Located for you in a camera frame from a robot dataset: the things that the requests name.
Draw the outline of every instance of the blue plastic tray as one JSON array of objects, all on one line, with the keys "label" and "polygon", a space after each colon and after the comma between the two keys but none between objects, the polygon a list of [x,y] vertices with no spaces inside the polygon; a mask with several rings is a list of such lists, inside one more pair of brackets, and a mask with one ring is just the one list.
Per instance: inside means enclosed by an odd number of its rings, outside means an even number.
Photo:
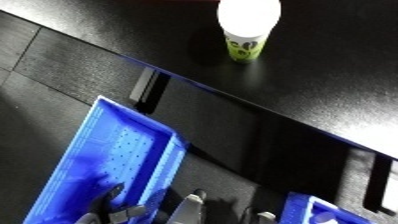
[{"label": "blue plastic tray", "polygon": [[314,224],[313,217],[323,212],[333,213],[339,224],[374,224],[317,197],[297,193],[289,194],[279,224]]},{"label": "blue plastic tray", "polygon": [[144,204],[151,223],[186,153],[175,131],[99,97],[24,223],[71,224],[90,202],[118,183],[115,206]]}]

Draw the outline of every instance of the cup lid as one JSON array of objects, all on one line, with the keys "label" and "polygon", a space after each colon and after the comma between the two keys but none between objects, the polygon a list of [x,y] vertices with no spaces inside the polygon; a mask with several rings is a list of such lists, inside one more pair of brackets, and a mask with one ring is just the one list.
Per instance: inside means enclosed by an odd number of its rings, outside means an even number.
[{"label": "cup lid", "polygon": [[280,14],[279,0],[221,0],[217,10],[225,31],[246,38],[268,35]]}]

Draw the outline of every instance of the white paper cup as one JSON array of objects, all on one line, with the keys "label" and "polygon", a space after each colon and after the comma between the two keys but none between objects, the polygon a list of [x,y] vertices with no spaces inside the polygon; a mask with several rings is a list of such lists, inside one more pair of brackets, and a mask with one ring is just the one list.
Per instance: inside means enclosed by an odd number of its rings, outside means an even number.
[{"label": "white paper cup", "polygon": [[217,16],[231,58],[243,63],[258,58],[280,14],[279,0],[221,0]]}]

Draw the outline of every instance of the black table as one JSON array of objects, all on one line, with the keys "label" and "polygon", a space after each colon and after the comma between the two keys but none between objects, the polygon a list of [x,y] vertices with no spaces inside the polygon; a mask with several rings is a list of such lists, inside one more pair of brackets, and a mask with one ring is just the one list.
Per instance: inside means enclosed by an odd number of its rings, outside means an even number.
[{"label": "black table", "polygon": [[232,62],[217,2],[0,0],[0,10],[398,158],[395,0],[282,1],[260,59]]}]

